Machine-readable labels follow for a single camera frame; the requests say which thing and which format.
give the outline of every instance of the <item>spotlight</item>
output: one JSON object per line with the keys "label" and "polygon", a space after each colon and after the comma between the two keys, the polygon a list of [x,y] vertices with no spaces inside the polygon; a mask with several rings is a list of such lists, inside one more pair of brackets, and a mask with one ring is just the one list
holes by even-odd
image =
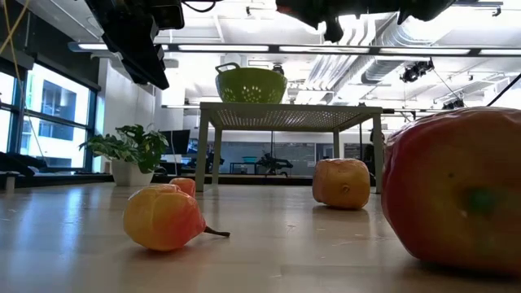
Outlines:
{"label": "spotlight", "polygon": [[452,101],[445,102],[441,110],[453,110],[465,107],[465,103],[462,98],[456,98]]}
{"label": "spotlight", "polygon": [[276,73],[284,75],[284,69],[282,69],[282,65],[281,64],[275,64],[274,68],[271,69],[271,70],[276,72]]}
{"label": "spotlight", "polygon": [[400,79],[405,83],[415,82],[432,70],[434,70],[432,58],[429,61],[418,61],[413,66],[407,67]]}

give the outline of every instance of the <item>plastic fruit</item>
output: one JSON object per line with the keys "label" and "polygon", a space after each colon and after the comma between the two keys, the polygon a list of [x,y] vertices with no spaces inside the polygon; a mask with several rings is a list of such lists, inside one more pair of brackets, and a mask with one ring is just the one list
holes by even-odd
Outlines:
{"label": "plastic fruit", "polygon": [[174,185],[146,187],[132,195],[123,215],[124,229],[136,243],[172,251],[206,232],[229,237],[206,226],[197,201]]}
{"label": "plastic fruit", "polygon": [[370,178],[364,162],[321,160],[313,176],[313,197],[336,208],[360,209],[369,201]]}
{"label": "plastic fruit", "polygon": [[420,260],[521,273],[521,111],[473,107],[389,138],[385,217]]}
{"label": "plastic fruit", "polygon": [[181,188],[181,191],[191,197],[195,197],[195,181],[190,178],[174,178],[170,184],[175,184]]}

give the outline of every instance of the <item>white table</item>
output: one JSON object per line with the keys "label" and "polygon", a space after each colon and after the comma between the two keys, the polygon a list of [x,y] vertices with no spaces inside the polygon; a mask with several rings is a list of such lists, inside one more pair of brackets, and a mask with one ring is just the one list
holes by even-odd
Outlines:
{"label": "white table", "polygon": [[[382,132],[381,107],[315,106],[251,103],[201,103],[199,149],[195,171],[196,190],[204,191],[204,169],[208,126],[215,128],[213,165],[219,166],[223,130],[288,131],[333,133],[333,154],[340,157],[340,132],[373,120],[374,133]],[[374,135],[376,192],[382,190],[383,140]],[[212,183],[219,181],[219,168],[213,168]]]}

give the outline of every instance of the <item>small plant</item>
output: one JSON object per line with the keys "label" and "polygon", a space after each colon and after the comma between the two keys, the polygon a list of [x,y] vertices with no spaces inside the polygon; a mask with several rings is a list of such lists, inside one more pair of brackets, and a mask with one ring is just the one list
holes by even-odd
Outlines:
{"label": "small plant", "polygon": [[114,135],[96,135],[80,145],[90,149],[94,156],[104,156],[110,160],[123,160],[136,164],[143,174],[154,172],[160,165],[168,142],[166,137],[157,132],[145,133],[141,125],[116,128],[120,139]]}

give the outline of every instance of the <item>table leg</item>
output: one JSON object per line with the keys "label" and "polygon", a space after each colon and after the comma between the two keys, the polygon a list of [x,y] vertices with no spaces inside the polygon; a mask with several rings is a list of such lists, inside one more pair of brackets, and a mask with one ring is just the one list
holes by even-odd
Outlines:
{"label": "table leg", "polygon": [[374,144],[374,176],[376,179],[376,193],[382,193],[383,179],[383,139],[382,120],[380,114],[373,116],[373,144]]}
{"label": "table leg", "polygon": [[333,130],[333,156],[335,159],[340,158],[340,131]]}
{"label": "table leg", "polygon": [[210,112],[201,110],[199,123],[199,141],[197,150],[197,169],[195,170],[195,190],[204,191],[204,173],[206,169],[206,149],[208,144],[208,124],[210,123]]}
{"label": "table leg", "polygon": [[219,184],[219,167],[221,166],[222,129],[215,128],[213,140],[212,184]]}

